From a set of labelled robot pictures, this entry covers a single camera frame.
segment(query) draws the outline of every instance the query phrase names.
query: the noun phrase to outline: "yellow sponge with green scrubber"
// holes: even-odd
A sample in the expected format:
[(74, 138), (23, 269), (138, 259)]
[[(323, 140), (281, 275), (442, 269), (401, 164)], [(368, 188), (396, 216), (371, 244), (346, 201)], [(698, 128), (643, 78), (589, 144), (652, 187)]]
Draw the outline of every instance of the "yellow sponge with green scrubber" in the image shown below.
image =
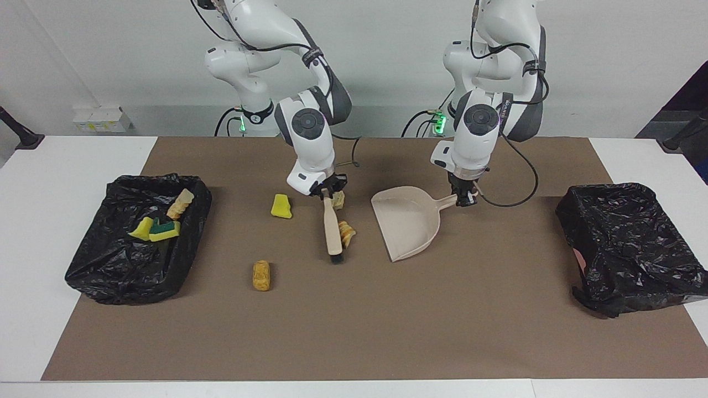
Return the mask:
[(280, 218), (292, 218), (292, 213), (290, 212), (290, 202), (287, 200), (287, 195), (282, 193), (275, 194), (275, 199), (273, 200), (273, 207), (270, 209), (271, 215)]
[(163, 241), (179, 236), (179, 221), (170, 221), (165, 224), (160, 224), (157, 218), (152, 223), (150, 228), (150, 241)]
[(150, 229), (152, 228), (152, 218), (145, 217), (142, 219), (140, 224), (138, 224), (135, 231), (128, 233), (131, 237), (142, 239), (144, 241), (150, 240)]

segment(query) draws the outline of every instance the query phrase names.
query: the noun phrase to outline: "black plastic bag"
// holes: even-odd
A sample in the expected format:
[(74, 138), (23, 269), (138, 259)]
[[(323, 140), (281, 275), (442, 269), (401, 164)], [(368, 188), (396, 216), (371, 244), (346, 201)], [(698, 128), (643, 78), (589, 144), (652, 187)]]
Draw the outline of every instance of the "black plastic bag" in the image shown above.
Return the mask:
[(574, 186), (556, 209), (576, 251), (585, 307), (615, 318), (708, 296), (708, 272), (656, 200), (638, 183)]
[[(184, 188), (195, 197), (180, 217), (178, 237), (145, 242), (128, 235), (143, 217), (167, 221)], [(145, 304), (175, 295), (194, 261), (211, 203), (198, 177), (119, 177), (108, 184), (64, 279), (102, 304)]]

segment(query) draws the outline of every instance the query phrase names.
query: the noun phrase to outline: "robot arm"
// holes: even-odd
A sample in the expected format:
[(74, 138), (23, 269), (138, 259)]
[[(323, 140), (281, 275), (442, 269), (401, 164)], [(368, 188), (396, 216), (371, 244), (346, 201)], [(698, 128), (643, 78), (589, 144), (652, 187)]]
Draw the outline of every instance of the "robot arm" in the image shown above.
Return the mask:
[[(272, 0), (213, 1), (236, 42), (212, 48), (207, 68), (238, 92), (246, 130), (279, 131), (297, 154), (287, 182), (305, 195), (341, 191), (345, 176), (334, 173), (330, 125), (347, 119), (351, 100), (305, 27)], [(273, 105), (265, 82), (253, 73), (275, 66), (280, 51), (297, 53), (317, 85)]]
[(447, 171), (458, 206), (476, 203), (474, 184), (489, 170), (500, 134), (521, 142), (538, 133), (546, 46), (536, 3), (477, 0), (473, 33), (482, 41), (453, 42), (445, 51), (455, 80), (448, 106), (455, 139), (439, 142), (430, 161)]

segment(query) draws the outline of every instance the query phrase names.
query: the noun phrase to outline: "wooden brush handle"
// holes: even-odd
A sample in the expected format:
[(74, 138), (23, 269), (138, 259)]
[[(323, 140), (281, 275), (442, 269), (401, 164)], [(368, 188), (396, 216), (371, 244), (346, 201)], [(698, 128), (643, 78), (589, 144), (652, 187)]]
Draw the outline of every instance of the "wooden brush handle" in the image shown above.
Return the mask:
[(332, 199), (325, 195), (324, 204), (324, 237), (327, 239), (327, 251), (330, 256), (342, 254), (342, 240), (339, 237), (337, 214), (332, 207)]

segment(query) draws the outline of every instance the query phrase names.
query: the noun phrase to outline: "white wall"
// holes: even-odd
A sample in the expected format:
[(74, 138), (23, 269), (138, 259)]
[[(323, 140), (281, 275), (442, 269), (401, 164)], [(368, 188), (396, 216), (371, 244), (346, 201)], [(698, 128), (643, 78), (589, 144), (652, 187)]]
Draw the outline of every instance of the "white wall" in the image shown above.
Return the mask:
[(0, 125), (0, 167), (10, 158), (13, 148), (20, 142), (10, 129)]
[[(468, 36), (472, 4), (280, 1), (351, 92), (355, 121), (340, 130), (375, 135), (398, 134), (449, 91), (442, 53)], [(552, 85), (543, 135), (633, 137), (708, 59), (705, 0), (546, 0), (539, 18)], [(140, 134), (208, 135), (237, 102), (202, 65), (215, 43), (188, 0), (3, 0), (0, 103), (47, 134), (73, 133), (72, 107), (95, 99), (122, 105)], [(263, 76), (276, 98), (313, 84), (294, 55)]]

